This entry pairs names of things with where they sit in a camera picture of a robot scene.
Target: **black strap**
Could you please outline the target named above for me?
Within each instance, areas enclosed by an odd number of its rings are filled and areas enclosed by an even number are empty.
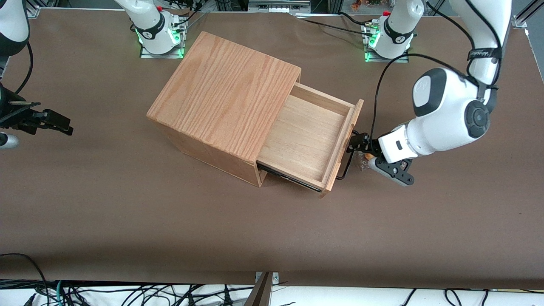
[[[140,35],[143,36],[145,39],[147,40],[155,39],[155,35],[157,35],[157,33],[159,33],[164,28],[164,21],[165,21],[164,15],[163,14],[159,14],[159,15],[160,15],[160,20],[155,26],[149,29],[142,29],[142,28],[136,27],[136,30],[138,31],[138,33],[140,33]]]
[[[405,33],[405,34],[401,34],[401,33],[397,32],[397,31],[393,30],[391,28],[391,26],[389,25],[389,17],[387,19],[385,19],[384,29],[385,29],[385,33],[387,33],[387,35],[389,37],[391,37],[391,39],[393,40],[393,43],[396,44],[396,45],[400,45],[400,44],[404,43],[406,41],[406,39],[410,38],[410,36],[413,33],[413,30],[411,32]]]
[[[471,60],[474,58],[496,58],[496,59],[502,59],[503,58],[503,50],[502,48],[479,48],[479,49],[472,49],[468,53],[467,60]]]

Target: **box side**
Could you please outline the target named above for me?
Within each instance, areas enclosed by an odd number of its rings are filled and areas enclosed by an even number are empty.
[[[258,172],[256,162],[246,162],[158,122],[154,121],[153,123],[183,153],[254,186],[261,186],[261,175]]]
[[[202,32],[147,116],[254,162],[301,69]]]

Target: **wooden drawer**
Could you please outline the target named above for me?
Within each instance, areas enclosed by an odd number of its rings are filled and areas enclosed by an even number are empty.
[[[252,185],[268,171],[325,195],[362,101],[304,86],[300,73],[202,32],[147,117],[183,153]]]
[[[362,104],[295,83],[257,157],[259,169],[325,195],[335,182]]]

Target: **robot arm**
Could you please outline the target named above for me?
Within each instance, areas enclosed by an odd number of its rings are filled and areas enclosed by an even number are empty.
[[[395,10],[406,10],[404,3],[410,2],[413,1],[400,1],[402,5],[399,7],[397,4],[391,16]],[[401,185],[411,185],[413,179],[401,180],[396,172],[385,172],[380,165],[388,164],[387,168],[396,169],[401,161],[411,162],[415,157],[454,149],[479,139],[489,128],[489,116],[496,103],[496,88],[493,85],[497,81],[503,56],[511,0],[450,2],[467,25],[474,41],[468,59],[469,77],[461,78],[445,68],[427,71],[412,90],[416,117],[378,138],[382,156],[370,160],[370,167]],[[392,58],[401,55],[404,50],[399,48],[396,54],[391,54]]]
[[[0,0],[0,56],[19,53],[26,46],[28,37],[25,0]]]
[[[26,2],[0,0],[0,56],[9,57],[19,53],[28,44],[28,37]],[[32,58],[30,44],[28,51]],[[70,119],[50,109],[42,112],[32,109],[40,103],[27,102],[18,94],[20,89],[13,92],[0,83],[0,128],[13,128],[32,135],[42,128],[72,135]],[[0,149],[12,149],[18,144],[19,139],[15,135],[0,133]]]
[[[141,44],[153,54],[163,54],[180,43],[172,31],[177,16],[160,11],[151,0],[114,0],[131,18]]]

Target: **small object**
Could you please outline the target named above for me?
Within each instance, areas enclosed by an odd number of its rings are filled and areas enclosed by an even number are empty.
[[[359,10],[359,7],[362,5],[362,1],[361,0],[356,0],[354,3],[351,4],[351,9],[353,11],[358,11]]]

